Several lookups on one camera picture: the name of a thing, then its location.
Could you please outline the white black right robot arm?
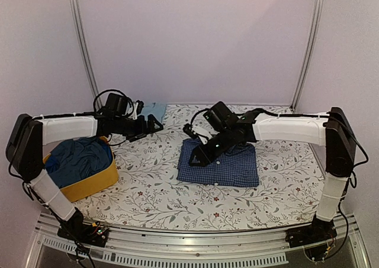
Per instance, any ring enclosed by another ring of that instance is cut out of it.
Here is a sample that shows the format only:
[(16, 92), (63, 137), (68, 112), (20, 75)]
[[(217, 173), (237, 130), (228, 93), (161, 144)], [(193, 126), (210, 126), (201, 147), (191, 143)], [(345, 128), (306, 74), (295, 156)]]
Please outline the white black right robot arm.
[(329, 232), (329, 224), (346, 191), (355, 166), (358, 146), (355, 134), (344, 111), (333, 107), (318, 114), (275, 114), (255, 108), (242, 115), (232, 112), (223, 102), (201, 111), (216, 131), (187, 123), (183, 131), (201, 144), (192, 151), (192, 166), (207, 166), (227, 150), (240, 143), (266, 140), (298, 141), (325, 149), (325, 183), (316, 210), (315, 221), (306, 230), (312, 242), (320, 241)]

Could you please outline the light blue t-shirt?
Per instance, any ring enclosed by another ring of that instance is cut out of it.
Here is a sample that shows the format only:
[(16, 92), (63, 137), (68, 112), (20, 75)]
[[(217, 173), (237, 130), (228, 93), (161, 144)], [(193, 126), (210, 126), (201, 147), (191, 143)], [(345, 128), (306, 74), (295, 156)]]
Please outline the light blue t-shirt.
[(160, 123), (162, 123), (163, 118), (165, 116), (166, 108), (167, 104), (160, 104), (157, 102), (144, 104), (141, 111), (141, 115), (147, 118), (148, 115), (152, 114)]

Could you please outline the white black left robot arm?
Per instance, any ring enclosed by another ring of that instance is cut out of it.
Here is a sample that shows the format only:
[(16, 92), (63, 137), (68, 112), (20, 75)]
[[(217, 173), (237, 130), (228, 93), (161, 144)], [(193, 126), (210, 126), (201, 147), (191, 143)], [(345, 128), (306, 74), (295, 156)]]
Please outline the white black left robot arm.
[(59, 219), (67, 221), (65, 231), (74, 240), (82, 241), (88, 236), (88, 228), (72, 218), (76, 208), (51, 178), (52, 169), (60, 165), (55, 158), (44, 154), (44, 147), (66, 140), (107, 137), (111, 134), (122, 135), (133, 142), (161, 130), (162, 123), (152, 114), (139, 115), (135, 120), (108, 118), (94, 112), (39, 117), (20, 114), (8, 140), (6, 158), (10, 169), (15, 170), (13, 175), (28, 185), (30, 191)]

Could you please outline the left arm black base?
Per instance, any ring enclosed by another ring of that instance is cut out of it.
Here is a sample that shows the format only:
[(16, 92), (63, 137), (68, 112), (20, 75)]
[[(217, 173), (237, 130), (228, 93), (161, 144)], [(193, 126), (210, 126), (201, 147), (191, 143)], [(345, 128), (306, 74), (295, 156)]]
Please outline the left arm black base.
[(100, 224), (98, 221), (91, 224), (84, 223), (81, 219), (63, 221), (60, 225), (57, 235), (67, 240), (78, 241), (82, 244), (88, 244), (97, 247), (105, 247), (109, 227)]

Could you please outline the blue checkered shirt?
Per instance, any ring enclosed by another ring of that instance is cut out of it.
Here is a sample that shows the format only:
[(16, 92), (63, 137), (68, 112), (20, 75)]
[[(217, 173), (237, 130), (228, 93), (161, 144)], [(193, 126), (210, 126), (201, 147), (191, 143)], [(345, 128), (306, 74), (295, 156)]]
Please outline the blue checkered shirt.
[(252, 144), (234, 146), (205, 167), (190, 166), (192, 151), (199, 145), (199, 139), (183, 141), (177, 166), (178, 181), (240, 188), (259, 185), (256, 152)]

